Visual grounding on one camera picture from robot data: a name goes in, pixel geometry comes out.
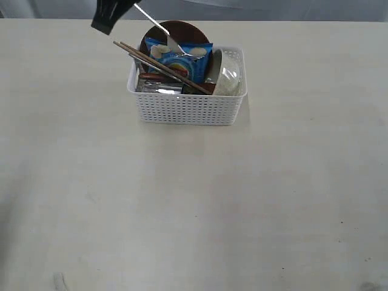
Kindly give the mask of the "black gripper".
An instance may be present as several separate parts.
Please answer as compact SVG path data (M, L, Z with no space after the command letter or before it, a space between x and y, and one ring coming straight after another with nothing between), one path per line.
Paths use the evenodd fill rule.
M91 27L109 35L116 22L141 0L97 0Z

